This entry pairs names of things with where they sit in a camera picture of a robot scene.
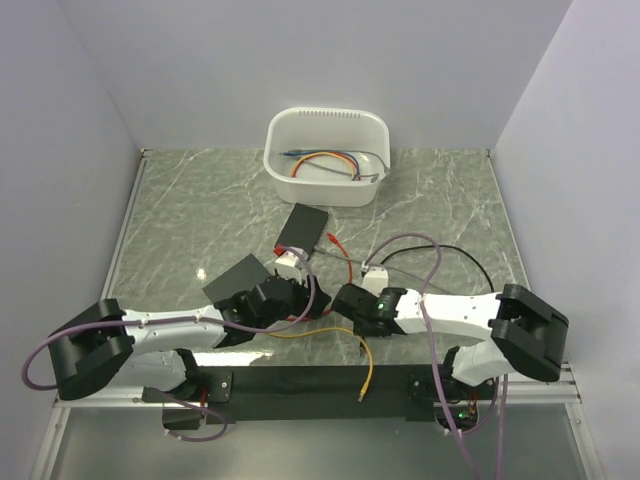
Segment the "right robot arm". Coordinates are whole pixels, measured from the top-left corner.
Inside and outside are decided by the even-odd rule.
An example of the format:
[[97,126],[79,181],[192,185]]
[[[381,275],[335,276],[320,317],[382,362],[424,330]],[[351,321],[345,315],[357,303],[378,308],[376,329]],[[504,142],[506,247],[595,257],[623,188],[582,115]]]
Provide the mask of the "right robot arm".
[[441,295],[387,287],[375,295],[344,285],[331,308],[361,337],[422,333],[474,339],[447,352],[440,387],[452,399],[502,375],[518,373],[544,383],[561,376],[569,320],[517,284],[482,295]]

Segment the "black network switch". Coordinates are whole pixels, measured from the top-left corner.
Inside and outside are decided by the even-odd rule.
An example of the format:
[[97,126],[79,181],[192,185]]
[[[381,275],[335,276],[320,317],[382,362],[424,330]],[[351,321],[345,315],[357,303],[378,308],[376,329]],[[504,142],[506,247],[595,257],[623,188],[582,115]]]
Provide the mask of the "black network switch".
[[212,304],[250,291],[270,276],[269,270],[249,254],[203,287]]
[[282,255],[282,246],[287,246],[302,250],[310,257],[328,219],[329,214],[324,210],[295,203],[274,244],[274,253]]

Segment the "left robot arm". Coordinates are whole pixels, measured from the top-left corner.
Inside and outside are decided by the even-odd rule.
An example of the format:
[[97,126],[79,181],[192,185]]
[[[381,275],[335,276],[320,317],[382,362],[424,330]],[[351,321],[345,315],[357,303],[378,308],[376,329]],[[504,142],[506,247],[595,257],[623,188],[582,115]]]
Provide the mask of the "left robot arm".
[[209,305],[187,311],[124,310],[115,299],[100,300],[54,331],[48,349],[59,398],[139,385],[190,401],[203,382],[193,351],[249,342],[257,330],[288,317],[317,319],[331,300],[314,276],[269,273],[223,275],[204,293]]

